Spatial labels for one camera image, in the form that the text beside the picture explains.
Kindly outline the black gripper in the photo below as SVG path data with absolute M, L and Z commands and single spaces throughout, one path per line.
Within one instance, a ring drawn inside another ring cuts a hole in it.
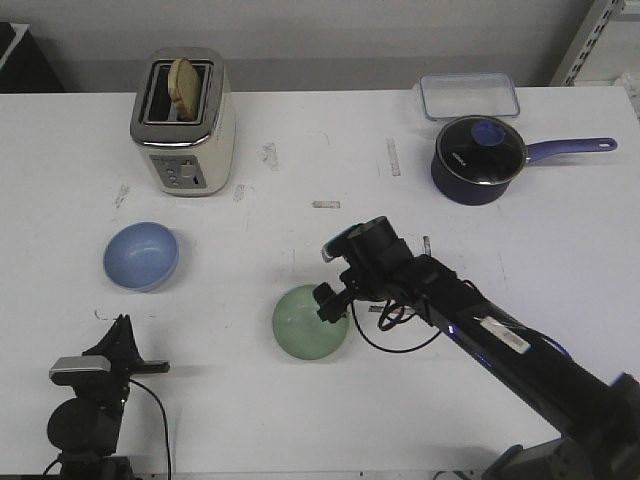
M 120 344 L 122 323 L 122 344 Z M 144 360 L 136 344 L 131 319 L 128 314 L 119 315 L 104 337 L 82 353 L 83 357 L 100 357 L 110 362 L 112 383 L 118 386 L 118 397 L 127 400 L 129 381 L 134 375 L 164 374 L 170 370 L 168 360 Z
M 354 298 L 369 301 L 392 299 L 389 287 L 393 274 L 414 258 L 386 216 L 353 226 L 344 240 L 342 256 L 349 268 L 340 275 L 340 279 L 353 296 L 348 292 L 336 294 L 327 282 L 321 283 L 312 292 L 319 306 L 318 316 L 330 323 L 336 323 L 346 316 Z

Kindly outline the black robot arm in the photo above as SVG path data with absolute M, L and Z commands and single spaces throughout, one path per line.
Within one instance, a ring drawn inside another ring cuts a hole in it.
M 638 478 L 639 384 L 631 375 L 605 384 L 453 270 L 430 255 L 413 255 L 384 216 L 339 233 L 322 256 L 349 265 L 340 275 L 343 291 L 323 283 L 313 292 L 322 320 L 336 322 L 356 300 L 409 307 L 559 432 L 534 447 L 510 447 L 483 478 Z
M 78 356 L 59 358 L 49 379 L 75 397 L 60 404 L 47 424 L 49 442 L 59 450 L 59 479 L 134 479 L 131 461 L 117 456 L 130 386 L 136 375 L 164 374 L 165 360 L 141 357 L 130 316 L 119 315 L 105 336 Z

